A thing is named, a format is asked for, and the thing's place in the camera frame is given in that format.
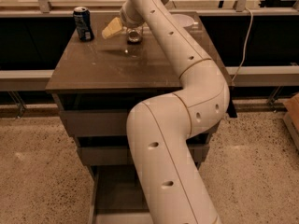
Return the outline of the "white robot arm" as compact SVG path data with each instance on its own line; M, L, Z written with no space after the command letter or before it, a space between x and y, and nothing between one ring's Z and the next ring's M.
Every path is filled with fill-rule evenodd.
M230 99L226 79L206 51L173 18L167 0L127 0L120 21L102 33L147 24L181 83L130 111L126 132L154 224L222 224L187 147L218 124Z

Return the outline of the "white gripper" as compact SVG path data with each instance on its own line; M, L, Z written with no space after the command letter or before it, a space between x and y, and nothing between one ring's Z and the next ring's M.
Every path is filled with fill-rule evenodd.
M123 25L128 28L136 28L144 23L144 19L137 12L131 2L125 2L120 11L120 17L115 17L102 31L102 37L109 39L123 30Z

